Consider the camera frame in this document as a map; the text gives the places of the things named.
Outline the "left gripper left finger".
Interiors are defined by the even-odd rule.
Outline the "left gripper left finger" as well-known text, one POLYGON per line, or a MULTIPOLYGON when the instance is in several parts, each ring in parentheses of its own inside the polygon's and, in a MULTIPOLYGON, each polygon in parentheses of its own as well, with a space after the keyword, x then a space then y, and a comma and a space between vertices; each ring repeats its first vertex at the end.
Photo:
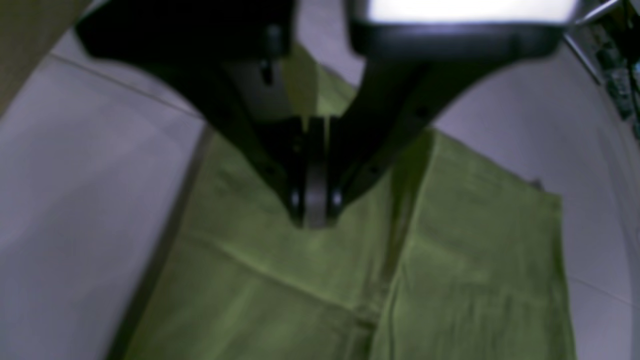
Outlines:
POLYGON ((161 80, 245 156, 299 227, 310 226, 303 120, 283 60, 294 0, 107 0, 75 32, 86 52, 161 80))

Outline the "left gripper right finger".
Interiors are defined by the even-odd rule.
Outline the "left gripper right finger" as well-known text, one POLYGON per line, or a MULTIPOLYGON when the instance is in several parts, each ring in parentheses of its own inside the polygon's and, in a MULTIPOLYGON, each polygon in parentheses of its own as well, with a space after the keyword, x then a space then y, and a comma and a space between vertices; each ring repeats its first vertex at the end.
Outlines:
POLYGON ((315 119, 315 226, 331 226, 402 149, 484 77, 550 55, 577 0, 346 0, 365 60, 343 115, 315 119))

